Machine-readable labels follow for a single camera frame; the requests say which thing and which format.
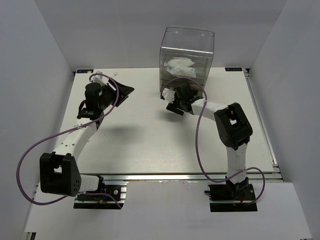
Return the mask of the white cotton pad packet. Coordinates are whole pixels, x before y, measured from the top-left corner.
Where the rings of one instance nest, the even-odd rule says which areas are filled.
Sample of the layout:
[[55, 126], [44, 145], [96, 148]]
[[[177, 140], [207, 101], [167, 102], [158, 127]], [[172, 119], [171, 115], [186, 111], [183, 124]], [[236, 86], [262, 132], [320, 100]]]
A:
[[170, 60], [166, 61], [163, 66], [170, 68], [182, 68], [182, 67], [191, 67], [195, 64], [190, 58], [187, 57], [173, 57]]
[[175, 77], [195, 78], [197, 76], [196, 69], [192, 67], [169, 67], [167, 71]]

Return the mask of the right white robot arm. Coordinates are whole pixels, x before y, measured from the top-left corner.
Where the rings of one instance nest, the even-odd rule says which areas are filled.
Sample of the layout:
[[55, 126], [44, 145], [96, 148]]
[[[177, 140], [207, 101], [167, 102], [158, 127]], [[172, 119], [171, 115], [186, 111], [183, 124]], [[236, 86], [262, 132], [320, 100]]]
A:
[[219, 139], [226, 147], [227, 173], [222, 183], [226, 183], [226, 195], [236, 200], [244, 193], [249, 184], [246, 173], [246, 151], [253, 134], [252, 126], [246, 117], [241, 105], [218, 104], [207, 100], [207, 96], [197, 96], [196, 92], [186, 83], [177, 86], [174, 90], [163, 88], [161, 98], [168, 102], [167, 110], [183, 115], [188, 113], [198, 116], [195, 130], [195, 152], [203, 175], [214, 183], [218, 180], [210, 179], [205, 172], [199, 152], [199, 128], [201, 119], [207, 118], [215, 122]]

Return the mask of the clear acrylic drawer organizer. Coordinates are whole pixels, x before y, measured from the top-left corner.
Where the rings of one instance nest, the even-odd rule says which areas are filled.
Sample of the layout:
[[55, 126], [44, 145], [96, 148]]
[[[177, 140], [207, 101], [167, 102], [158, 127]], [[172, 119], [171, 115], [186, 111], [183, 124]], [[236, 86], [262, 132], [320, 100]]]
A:
[[159, 52], [159, 88], [174, 89], [186, 82], [201, 97], [214, 54], [214, 31], [175, 25], [166, 27]]

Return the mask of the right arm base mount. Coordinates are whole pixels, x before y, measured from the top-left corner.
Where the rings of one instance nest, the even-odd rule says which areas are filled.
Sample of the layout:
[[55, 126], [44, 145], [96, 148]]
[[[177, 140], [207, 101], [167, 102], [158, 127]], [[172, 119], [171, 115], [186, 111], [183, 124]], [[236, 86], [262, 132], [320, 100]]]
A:
[[257, 212], [257, 204], [251, 203], [256, 199], [252, 184], [236, 194], [226, 184], [211, 184], [204, 194], [209, 197], [212, 213]]

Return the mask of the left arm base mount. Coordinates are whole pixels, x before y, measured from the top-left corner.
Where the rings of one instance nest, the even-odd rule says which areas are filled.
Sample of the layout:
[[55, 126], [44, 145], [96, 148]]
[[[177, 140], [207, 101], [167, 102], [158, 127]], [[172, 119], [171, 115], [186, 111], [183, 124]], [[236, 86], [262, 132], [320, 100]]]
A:
[[96, 191], [78, 194], [73, 208], [86, 210], [120, 210], [126, 199], [127, 182], [107, 181]]

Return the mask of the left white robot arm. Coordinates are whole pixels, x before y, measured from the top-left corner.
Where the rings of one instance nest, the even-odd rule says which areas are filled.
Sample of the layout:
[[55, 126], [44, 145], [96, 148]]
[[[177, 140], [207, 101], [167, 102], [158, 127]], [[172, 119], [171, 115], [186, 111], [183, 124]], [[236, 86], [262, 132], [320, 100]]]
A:
[[51, 153], [43, 153], [39, 160], [40, 189], [43, 193], [75, 197], [88, 192], [94, 199], [105, 196], [102, 178], [81, 174], [77, 160], [91, 136], [97, 132], [104, 111], [118, 107], [135, 89], [118, 82], [89, 83], [85, 99], [78, 108], [75, 129]]

